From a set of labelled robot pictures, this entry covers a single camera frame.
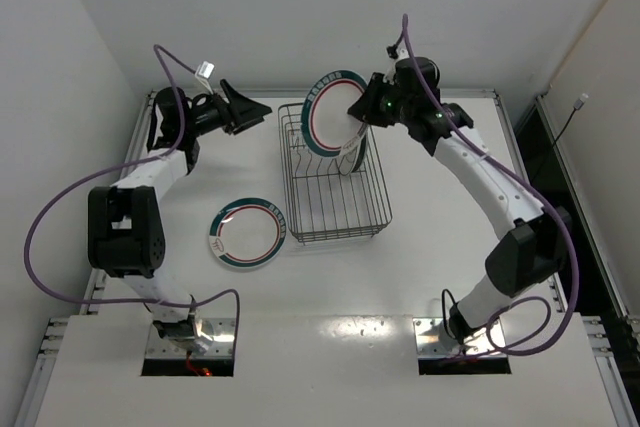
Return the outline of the small blue patterned plate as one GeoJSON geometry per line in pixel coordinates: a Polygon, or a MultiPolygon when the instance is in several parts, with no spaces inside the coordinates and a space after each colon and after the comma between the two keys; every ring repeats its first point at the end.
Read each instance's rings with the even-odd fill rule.
{"type": "Polygon", "coordinates": [[[366,159],[366,156],[369,150],[369,137],[370,137],[370,133],[367,133],[364,135],[364,137],[361,140],[361,143],[358,149],[358,155],[353,168],[354,172],[358,172],[362,169],[362,166],[364,164],[364,161],[366,159]]]}

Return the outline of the green rimmed white plate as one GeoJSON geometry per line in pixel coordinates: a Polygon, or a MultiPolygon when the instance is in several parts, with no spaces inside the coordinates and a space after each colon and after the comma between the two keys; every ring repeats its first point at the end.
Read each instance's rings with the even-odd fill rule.
{"type": "Polygon", "coordinates": [[[368,126],[348,114],[367,82],[351,70],[335,70],[316,81],[304,99],[300,130],[310,151],[320,157],[342,157],[360,145],[368,126]]]}
{"type": "Polygon", "coordinates": [[[257,197],[224,206],[209,228],[209,246],[225,266],[253,270],[272,261],[287,235],[286,219],[271,201],[257,197]]]}

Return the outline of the grey plate with characters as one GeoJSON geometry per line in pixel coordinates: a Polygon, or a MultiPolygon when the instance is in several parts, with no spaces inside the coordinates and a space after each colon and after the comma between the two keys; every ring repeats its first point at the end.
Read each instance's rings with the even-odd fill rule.
{"type": "Polygon", "coordinates": [[[358,155],[358,149],[359,146],[337,161],[337,168],[340,175],[348,176],[354,172],[353,168],[358,155]]]}

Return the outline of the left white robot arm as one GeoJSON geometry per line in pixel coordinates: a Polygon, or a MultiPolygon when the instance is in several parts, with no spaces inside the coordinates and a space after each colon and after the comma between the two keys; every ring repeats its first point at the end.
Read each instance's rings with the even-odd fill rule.
{"type": "Polygon", "coordinates": [[[166,242],[160,201],[194,170],[200,137],[216,130],[237,135],[272,112],[226,80],[220,86],[220,93],[194,97],[181,88],[158,91],[150,110],[146,158],[126,177],[88,195],[91,266],[128,285],[151,313],[158,335],[188,353],[208,352],[214,327],[199,316],[194,297],[161,269],[166,242]]]}

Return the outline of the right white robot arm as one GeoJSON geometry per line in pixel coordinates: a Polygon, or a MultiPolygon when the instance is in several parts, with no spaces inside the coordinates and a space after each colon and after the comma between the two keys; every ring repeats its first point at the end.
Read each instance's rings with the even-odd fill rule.
{"type": "Polygon", "coordinates": [[[494,229],[498,243],[484,262],[484,276],[439,326],[440,342],[451,348],[495,321],[563,262],[573,270],[578,265],[569,215],[491,156],[471,116],[441,102],[438,82],[431,60],[399,59],[390,74],[371,76],[348,113],[370,126],[405,126],[458,179],[494,229]]]}

